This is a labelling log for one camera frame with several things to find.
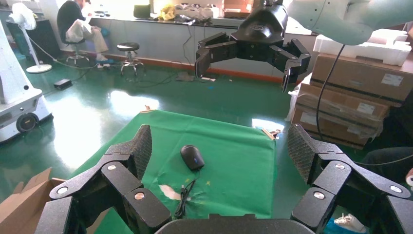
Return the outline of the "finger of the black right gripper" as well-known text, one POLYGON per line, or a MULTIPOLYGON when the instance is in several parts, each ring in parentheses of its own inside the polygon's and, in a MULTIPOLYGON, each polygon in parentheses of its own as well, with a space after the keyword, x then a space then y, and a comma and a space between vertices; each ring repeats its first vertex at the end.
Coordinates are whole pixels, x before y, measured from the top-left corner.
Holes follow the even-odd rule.
POLYGON ((287 86, 296 83, 299 75, 307 72, 311 54, 298 39, 291 39, 286 45, 270 46, 272 59, 270 64, 283 72, 282 92, 287 86))
POLYGON ((237 52, 237 42, 230 40, 225 32, 199 41, 198 50, 195 53, 195 76, 201 78, 212 63, 236 58, 237 52))

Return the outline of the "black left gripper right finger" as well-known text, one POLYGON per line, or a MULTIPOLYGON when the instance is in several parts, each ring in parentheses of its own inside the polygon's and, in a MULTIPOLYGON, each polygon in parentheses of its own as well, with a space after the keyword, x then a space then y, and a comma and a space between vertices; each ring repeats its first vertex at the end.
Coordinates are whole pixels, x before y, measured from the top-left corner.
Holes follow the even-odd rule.
POLYGON ((298 124, 287 134, 288 153, 309 189, 291 218, 320 234, 337 206, 375 234, 413 231, 411 193, 353 162, 338 146, 313 139, 298 124))

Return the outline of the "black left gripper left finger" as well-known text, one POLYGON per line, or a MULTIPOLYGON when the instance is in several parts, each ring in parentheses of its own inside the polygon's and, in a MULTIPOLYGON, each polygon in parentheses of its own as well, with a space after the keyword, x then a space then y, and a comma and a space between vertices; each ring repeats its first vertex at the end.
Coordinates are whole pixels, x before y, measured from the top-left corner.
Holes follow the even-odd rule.
POLYGON ((37 234, 84 234, 114 208, 135 234, 153 234, 171 221, 169 209, 142 182, 152 154, 149 125, 112 145, 90 169, 57 185, 43 208, 37 234))

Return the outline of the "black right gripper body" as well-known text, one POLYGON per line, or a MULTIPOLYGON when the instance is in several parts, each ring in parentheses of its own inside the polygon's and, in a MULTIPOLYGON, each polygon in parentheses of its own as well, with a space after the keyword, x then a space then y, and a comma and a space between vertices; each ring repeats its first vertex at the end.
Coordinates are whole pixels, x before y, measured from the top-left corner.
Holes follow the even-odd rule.
POLYGON ((255 9, 230 35, 230 40, 237 45, 236 57, 271 61, 274 56, 271 46, 283 46, 287 21, 288 14, 282 5, 255 9))

